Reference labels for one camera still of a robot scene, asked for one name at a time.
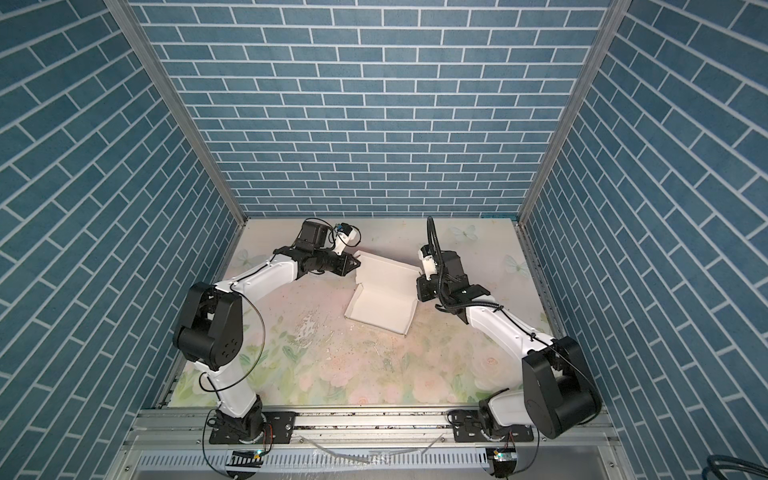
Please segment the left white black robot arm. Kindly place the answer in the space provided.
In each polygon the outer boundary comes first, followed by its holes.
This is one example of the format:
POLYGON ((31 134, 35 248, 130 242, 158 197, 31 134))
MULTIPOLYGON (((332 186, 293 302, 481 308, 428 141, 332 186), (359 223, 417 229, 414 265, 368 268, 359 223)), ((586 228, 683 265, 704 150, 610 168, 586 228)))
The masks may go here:
POLYGON ((360 267, 348 250, 359 245, 358 227, 308 218, 288 245, 275 249, 260 265, 215 284, 199 282, 188 291, 173 335, 173 345, 199 371, 199 387, 216 397, 216 425, 236 443, 265 440, 269 431, 259 395, 247 378, 260 362, 245 370, 243 306, 307 274, 340 277, 360 267))

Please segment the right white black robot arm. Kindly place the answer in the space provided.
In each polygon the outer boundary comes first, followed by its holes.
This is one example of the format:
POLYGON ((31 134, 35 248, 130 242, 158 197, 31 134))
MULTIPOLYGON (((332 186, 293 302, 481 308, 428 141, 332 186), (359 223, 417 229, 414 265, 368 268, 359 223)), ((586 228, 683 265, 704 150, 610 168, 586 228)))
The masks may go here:
POLYGON ((522 389, 505 388, 479 402, 486 436, 498 439, 514 425, 531 425, 554 439, 599 415, 602 399, 575 339, 555 338, 510 313, 489 290, 469 282, 456 252, 425 245, 419 259, 418 300, 435 300, 437 310, 458 317, 519 360, 522 389))

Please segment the white paper box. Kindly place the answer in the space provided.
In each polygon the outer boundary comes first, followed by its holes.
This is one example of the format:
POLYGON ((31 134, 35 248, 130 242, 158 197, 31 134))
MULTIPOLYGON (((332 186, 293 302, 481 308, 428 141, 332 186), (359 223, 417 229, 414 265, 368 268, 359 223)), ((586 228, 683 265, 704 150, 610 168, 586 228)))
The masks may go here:
POLYGON ((415 316, 419 267, 364 251, 354 257, 356 288, 344 316, 405 336, 415 316))

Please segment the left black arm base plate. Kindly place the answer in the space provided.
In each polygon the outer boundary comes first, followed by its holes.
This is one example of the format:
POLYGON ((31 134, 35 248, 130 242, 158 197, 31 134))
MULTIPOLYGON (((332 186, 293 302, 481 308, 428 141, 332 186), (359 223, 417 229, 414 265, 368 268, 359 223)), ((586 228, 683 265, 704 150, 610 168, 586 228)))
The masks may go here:
POLYGON ((244 418, 231 418, 218 410, 207 419, 209 442, 214 445, 288 444, 297 414, 291 411, 259 411, 244 418))

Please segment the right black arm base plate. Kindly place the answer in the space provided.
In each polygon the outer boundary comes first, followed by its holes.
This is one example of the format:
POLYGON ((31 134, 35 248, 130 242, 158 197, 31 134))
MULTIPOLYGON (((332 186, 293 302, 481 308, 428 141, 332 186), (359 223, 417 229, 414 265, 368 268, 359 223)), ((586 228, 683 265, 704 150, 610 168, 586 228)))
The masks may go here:
POLYGON ((528 425, 500 426, 485 410, 453 409, 446 420, 457 443, 532 442, 534 433, 528 425))

